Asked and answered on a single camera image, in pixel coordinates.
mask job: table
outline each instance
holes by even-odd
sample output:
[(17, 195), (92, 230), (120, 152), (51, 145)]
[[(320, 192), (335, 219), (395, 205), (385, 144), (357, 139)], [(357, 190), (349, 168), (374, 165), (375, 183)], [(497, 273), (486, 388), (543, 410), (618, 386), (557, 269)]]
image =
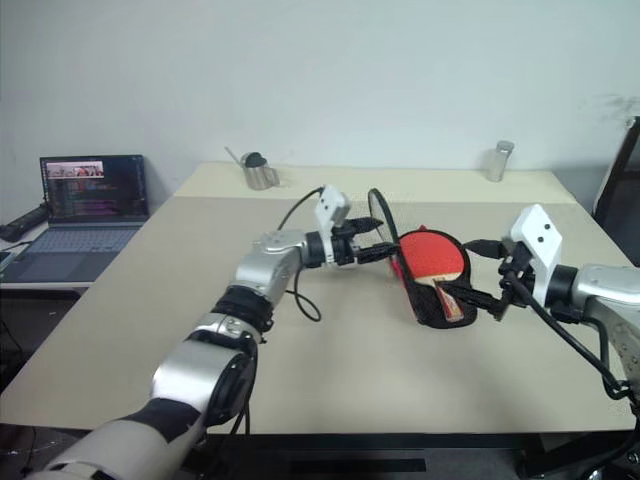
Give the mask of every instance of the table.
[[(139, 409), (167, 353), (223, 293), (251, 241), (292, 199), (334, 183), (364, 213), (369, 187), (387, 196), (399, 230), (424, 223), (458, 239), (497, 238), (520, 210), (544, 204), (565, 238), (563, 263), (629, 265), (548, 172), (281, 169), (288, 186), (249, 190), (232, 164), (203, 164), (142, 227), (0, 398), (0, 421), (91, 429)], [(313, 229), (312, 205), (291, 227)], [(497, 263), (472, 258), (476, 288), (497, 293)], [(260, 348), (255, 433), (524, 433), (630, 428), (624, 402), (532, 312), (512, 308), (470, 327), (420, 326), (383, 262), (304, 272), (315, 324), (291, 298)], [(597, 348), (595, 334), (570, 328)], [(617, 359), (612, 369), (622, 370)], [(227, 431), (221, 426), (212, 431)]]

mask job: laptop keyboard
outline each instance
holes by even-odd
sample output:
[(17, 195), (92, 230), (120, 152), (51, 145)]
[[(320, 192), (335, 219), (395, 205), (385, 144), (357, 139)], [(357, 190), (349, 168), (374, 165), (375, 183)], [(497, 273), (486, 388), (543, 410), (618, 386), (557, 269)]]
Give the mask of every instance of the laptop keyboard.
[(29, 247), (30, 253), (119, 252), (137, 229), (50, 229)]

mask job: ping pong paddle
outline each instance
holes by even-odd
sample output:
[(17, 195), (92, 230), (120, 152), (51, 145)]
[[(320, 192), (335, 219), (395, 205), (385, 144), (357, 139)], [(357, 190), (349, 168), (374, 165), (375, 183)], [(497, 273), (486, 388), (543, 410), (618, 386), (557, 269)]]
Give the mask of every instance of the ping pong paddle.
[(445, 318), (457, 322), (464, 312), (456, 299), (440, 287), (441, 282), (458, 278), (465, 262), (460, 249), (446, 236), (424, 226), (400, 238), (400, 247), (415, 282), (435, 288)]

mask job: black chair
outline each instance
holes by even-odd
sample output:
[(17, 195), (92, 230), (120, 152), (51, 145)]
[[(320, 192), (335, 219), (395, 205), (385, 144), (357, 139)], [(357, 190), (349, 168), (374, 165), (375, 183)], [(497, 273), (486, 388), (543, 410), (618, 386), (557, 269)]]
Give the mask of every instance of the black chair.
[(640, 266), (640, 117), (635, 117), (605, 178), (593, 217), (633, 264)]

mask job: laptop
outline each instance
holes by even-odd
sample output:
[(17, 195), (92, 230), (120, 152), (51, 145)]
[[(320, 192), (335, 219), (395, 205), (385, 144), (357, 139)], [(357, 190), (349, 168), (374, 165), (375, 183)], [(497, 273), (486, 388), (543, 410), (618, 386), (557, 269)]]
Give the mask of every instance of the laptop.
[(49, 228), (2, 283), (93, 282), (149, 218), (142, 155), (40, 159)]

